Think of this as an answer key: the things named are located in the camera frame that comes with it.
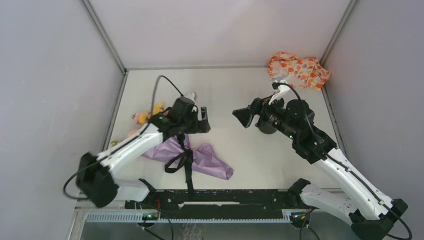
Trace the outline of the black ribbon with gold text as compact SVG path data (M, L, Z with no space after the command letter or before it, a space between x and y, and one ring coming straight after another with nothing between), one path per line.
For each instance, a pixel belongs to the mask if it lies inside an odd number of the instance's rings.
M181 168L184 168L185 174L185 183L187 185L187 193L192 196L195 193L193 185L193 169L192 165L194 162L194 154L190 148L185 146L184 140L186 139L184 134L179 134L176 136L177 142L179 143L182 153L170 159L164 165L164 171L168 174L176 173Z

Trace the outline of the flower bouquet purple paper wrap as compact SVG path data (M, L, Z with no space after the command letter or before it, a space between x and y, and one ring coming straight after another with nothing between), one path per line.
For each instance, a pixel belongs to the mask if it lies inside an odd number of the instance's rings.
M192 148L188 135L194 133L166 133L170 123L166 118L166 109L160 102L154 105L151 112L144 111L135 115L141 128L133 130L127 139L112 147L103 165L110 167L115 173L140 156L165 165L183 152L177 141L177 135L184 134L185 147L193 151L192 172L229 180L234 170L217 157L210 144Z

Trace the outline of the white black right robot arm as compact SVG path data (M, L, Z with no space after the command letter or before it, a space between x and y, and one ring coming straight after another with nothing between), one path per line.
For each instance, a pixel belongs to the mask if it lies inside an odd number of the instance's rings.
M300 178L291 187L289 203L295 208L308 205L321 209L350 226L362 240L381 240L401 219L408 205L393 199L370 183L324 131L313 124L314 112L306 101L272 101L256 98L232 114L248 128L258 116L258 128L269 126L292 141L294 151L308 163L332 178L346 194L340 197Z

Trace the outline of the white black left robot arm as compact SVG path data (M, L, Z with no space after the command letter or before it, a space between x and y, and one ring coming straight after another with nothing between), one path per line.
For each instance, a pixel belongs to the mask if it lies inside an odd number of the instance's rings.
M198 107L194 97L180 96L173 106L152 114L131 137L97 155L85 153L80 158L76 186L97 208L113 201L135 201L149 209L157 200L154 188L144 179L119 179L117 174L171 137L183 142L187 134L208 133L210 129L207 108Z

